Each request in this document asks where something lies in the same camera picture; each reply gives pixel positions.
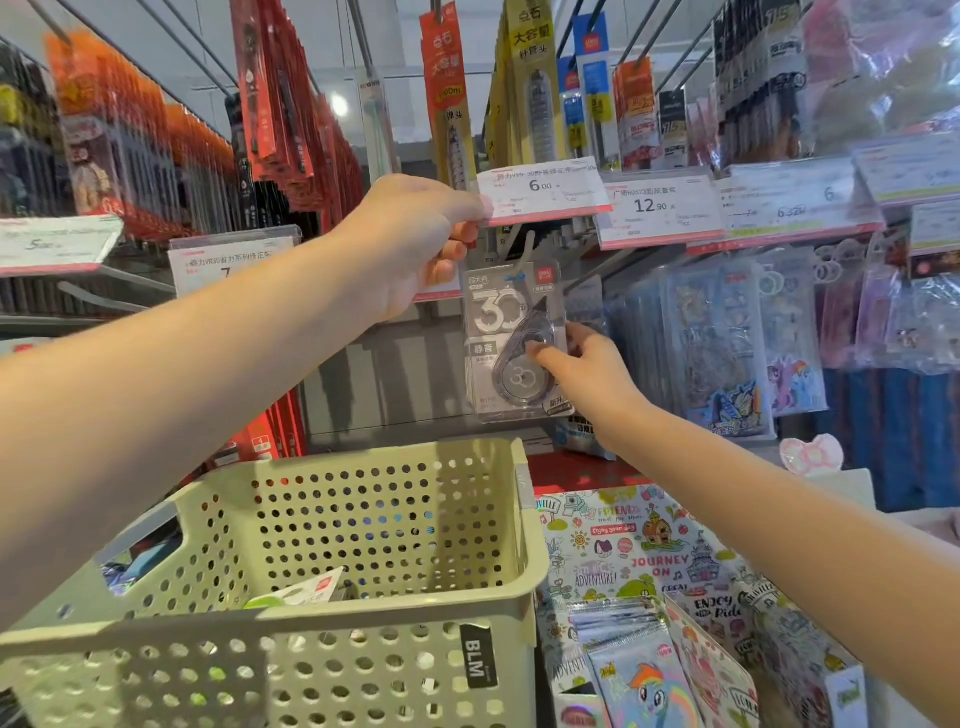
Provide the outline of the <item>blue item in basket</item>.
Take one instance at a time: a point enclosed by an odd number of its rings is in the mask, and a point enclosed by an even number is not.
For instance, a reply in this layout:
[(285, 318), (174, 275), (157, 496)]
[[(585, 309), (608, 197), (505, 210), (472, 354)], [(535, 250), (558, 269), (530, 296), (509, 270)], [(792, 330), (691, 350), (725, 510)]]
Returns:
[(126, 551), (101, 564), (103, 580), (115, 597), (121, 597), (183, 543), (182, 529), (169, 522), (138, 540)]

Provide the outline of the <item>row of red hanging packets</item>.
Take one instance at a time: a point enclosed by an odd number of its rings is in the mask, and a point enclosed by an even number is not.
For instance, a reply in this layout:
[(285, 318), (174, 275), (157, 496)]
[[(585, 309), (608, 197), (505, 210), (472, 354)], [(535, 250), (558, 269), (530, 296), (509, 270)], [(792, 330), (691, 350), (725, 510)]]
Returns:
[(361, 165), (281, 0), (229, 0), (238, 91), (225, 109), (248, 229), (329, 233), (364, 196)]

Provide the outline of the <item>orange hanging packet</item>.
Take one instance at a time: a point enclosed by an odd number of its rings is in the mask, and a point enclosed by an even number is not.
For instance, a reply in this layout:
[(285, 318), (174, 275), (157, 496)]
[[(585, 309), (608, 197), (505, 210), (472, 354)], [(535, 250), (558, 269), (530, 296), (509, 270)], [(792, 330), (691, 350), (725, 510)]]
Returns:
[(620, 167), (624, 172), (651, 169), (663, 155), (651, 58), (619, 64), (611, 79)]

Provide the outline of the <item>row of orange pen packets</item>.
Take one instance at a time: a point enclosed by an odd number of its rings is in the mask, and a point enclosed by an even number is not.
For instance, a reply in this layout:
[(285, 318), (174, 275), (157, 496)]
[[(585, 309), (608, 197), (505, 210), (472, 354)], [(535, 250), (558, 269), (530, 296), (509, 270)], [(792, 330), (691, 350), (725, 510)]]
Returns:
[(227, 140), (91, 30), (50, 31), (44, 46), (79, 215), (154, 242), (242, 228)]

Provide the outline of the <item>row of yellow hanging packets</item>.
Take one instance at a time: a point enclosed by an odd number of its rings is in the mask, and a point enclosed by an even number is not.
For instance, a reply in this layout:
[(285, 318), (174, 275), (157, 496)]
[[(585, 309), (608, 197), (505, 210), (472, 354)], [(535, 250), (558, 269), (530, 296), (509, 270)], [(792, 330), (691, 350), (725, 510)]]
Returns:
[(504, 0), (484, 122), (491, 168), (567, 160), (549, 0)]

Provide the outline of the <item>white price tag red edge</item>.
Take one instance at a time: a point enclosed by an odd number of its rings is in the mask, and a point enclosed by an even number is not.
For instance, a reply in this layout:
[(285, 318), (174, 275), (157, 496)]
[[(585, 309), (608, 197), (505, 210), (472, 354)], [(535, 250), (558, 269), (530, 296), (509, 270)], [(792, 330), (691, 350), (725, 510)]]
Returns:
[(0, 219), (0, 279), (100, 272), (123, 232), (112, 214)]
[(593, 156), (491, 169), (477, 176), (492, 226), (562, 221), (614, 206)]
[(960, 199), (913, 205), (909, 258), (953, 252), (960, 252)]
[(713, 187), (724, 235), (689, 243), (690, 257), (845, 239), (886, 228), (886, 220), (849, 155), (737, 164)]
[(882, 209), (960, 200), (960, 130), (886, 137), (850, 155)]
[(295, 225), (177, 238), (168, 256), (175, 296), (182, 299), (302, 242)]
[(611, 211), (595, 217), (604, 252), (674, 244), (712, 243), (726, 237), (714, 173), (705, 167), (604, 173)]

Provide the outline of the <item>grey correction tape packet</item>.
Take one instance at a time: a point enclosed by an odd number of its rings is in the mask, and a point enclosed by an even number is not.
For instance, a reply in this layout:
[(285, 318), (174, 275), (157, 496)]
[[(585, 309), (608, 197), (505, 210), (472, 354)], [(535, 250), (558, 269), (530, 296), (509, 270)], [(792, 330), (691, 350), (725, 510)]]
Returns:
[(527, 344), (567, 343), (567, 315), (555, 260), (505, 264), (462, 274), (467, 398), (480, 422), (574, 414), (556, 377)]

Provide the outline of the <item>person's right hand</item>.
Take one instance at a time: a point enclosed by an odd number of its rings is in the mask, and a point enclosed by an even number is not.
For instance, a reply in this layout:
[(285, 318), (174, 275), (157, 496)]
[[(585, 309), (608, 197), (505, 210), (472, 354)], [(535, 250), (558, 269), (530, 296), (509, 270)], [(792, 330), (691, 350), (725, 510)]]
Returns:
[(556, 383), (593, 426), (604, 449), (627, 458), (637, 442), (640, 420), (653, 410), (651, 402), (633, 382), (611, 339), (572, 321), (565, 326), (565, 337), (565, 344), (555, 347), (574, 358), (574, 373), (554, 377)]

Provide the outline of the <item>black hanging packet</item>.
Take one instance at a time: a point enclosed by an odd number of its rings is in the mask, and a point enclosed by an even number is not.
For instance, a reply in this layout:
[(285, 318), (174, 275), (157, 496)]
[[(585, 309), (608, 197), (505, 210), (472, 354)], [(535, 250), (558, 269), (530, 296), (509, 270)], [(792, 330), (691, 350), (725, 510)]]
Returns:
[(657, 96), (661, 155), (658, 169), (671, 170), (690, 165), (687, 97), (684, 88), (660, 91)]

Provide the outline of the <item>row of low red packets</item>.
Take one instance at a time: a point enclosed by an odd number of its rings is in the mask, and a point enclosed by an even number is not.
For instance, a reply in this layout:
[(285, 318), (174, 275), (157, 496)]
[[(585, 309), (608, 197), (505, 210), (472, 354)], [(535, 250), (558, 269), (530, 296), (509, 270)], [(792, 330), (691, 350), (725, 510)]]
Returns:
[(205, 462), (215, 470), (238, 463), (306, 456), (308, 437), (300, 387), (295, 387), (233, 435)]

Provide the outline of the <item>blue hanging packet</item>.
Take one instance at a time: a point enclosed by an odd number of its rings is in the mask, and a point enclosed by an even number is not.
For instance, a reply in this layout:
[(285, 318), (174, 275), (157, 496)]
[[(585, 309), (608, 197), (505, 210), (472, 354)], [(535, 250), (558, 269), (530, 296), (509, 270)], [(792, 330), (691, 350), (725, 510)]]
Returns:
[(615, 59), (603, 10), (575, 16), (571, 31), (573, 53), (558, 58), (568, 145), (576, 157), (593, 157), (602, 171), (618, 171)]

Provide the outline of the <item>clear pink plastic bags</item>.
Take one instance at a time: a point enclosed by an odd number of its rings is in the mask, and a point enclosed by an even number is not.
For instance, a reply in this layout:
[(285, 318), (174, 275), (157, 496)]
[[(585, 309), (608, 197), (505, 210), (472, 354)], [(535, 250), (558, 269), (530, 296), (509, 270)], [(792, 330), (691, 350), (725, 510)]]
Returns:
[(801, 28), (813, 155), (960, 132), (960, 0), (812, 0)]

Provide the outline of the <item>cartoon pony sticker pack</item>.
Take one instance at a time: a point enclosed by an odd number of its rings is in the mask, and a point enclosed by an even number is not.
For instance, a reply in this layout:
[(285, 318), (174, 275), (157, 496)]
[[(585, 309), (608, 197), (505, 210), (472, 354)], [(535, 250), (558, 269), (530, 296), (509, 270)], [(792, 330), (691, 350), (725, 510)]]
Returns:
[(680, 415), (729, 441), (775, 436), (761, 273), (748, 258), (712, 257), (668, 268), (658, 281)]
[(779, 419), (828, 408), (817, 333), (810, 249), (776, 248), (759, 258), (764, 370)]

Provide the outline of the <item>clear hanging packet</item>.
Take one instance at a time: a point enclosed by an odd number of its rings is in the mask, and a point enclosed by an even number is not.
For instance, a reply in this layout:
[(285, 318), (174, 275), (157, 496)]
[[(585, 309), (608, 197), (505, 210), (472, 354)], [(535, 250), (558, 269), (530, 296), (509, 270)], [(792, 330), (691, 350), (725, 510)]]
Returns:
[(363, 72), (357, 80), (366, 140), (369, 181), (402, 171), (389, 113), (386, 90), (376, 72)]

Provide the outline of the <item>colourful cartoon display box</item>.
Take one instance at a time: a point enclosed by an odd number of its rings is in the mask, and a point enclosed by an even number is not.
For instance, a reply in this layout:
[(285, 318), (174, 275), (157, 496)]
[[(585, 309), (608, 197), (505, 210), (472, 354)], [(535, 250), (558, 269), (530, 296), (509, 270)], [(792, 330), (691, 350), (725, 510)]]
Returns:
[(591, 681), (574, 604), (668, 601), (706, 728), (870, 728), (857, 659), (662, 488), (543, 487), (537, 625), (555, 695)]

